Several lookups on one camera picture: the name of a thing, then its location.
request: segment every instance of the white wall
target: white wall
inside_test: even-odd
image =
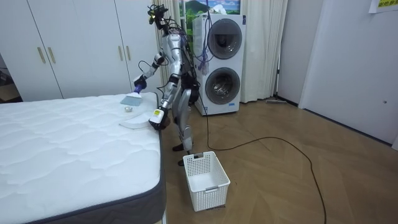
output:
[[[393,143],[398,11],[369,14],[370,3],[325,0],[300,106]]]
[[[299,103],[323,0],[287,4],[280,61],[279,95]]]

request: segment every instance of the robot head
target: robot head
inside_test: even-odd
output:
[[[148,7],[148,15],[149,15],[149,24],[153,24],[155,22],[156,27],[161,30],[164,29],[164,25],[160,22],[164,20],[164,13],[167,12],[169,9],[166,9],[164,5],[157,6],[155,4]]]

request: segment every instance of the stacked washing machine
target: stacked washing machine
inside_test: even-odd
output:
[[[246,16],[211,14],[210,29],[206,20],[207,14],[193,20],[194,64],[203,100],[195,106],[202,115],[235,112],[241,99]],[[203,43],[208,46],[206,60]]]

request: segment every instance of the small round object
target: small round object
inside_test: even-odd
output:
[[[131,106],[127,106],[124,108],[125,112],[130,113],[132,112],[132,107]]]

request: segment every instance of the laundry basket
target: laundry basket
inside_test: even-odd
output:
[[[183,157],[194,211],[225,205],[231,183],[214,152]]]

